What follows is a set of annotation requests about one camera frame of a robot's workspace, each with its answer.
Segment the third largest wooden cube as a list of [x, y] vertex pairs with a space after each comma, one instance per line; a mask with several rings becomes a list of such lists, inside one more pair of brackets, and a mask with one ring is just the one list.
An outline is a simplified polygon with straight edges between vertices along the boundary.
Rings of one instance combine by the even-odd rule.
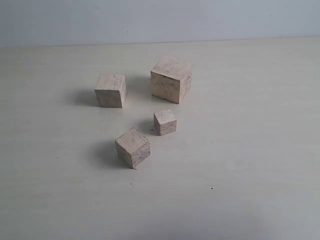
[[135, 127], [130, 128], [115, 140], [117, 154], [131, 169], [136, 169], [151, 154], [148, 138]]

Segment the second largest wooden cube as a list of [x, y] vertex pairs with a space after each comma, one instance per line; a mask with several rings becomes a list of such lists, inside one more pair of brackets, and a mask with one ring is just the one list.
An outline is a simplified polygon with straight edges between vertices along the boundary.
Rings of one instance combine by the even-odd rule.
[[94, 88], [98, 106], [101, 108], [123, 108], [127, 95], [123, 74], [102, 73]]

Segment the smallest wooden cube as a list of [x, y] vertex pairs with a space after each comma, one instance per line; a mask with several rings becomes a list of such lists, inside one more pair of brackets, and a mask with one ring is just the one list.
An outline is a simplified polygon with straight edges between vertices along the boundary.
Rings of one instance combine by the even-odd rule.
[[171, 109], [164, 109], [153, 114], [154, 126], [159, 136], [163, 136], [177, 130], [177, 119]]

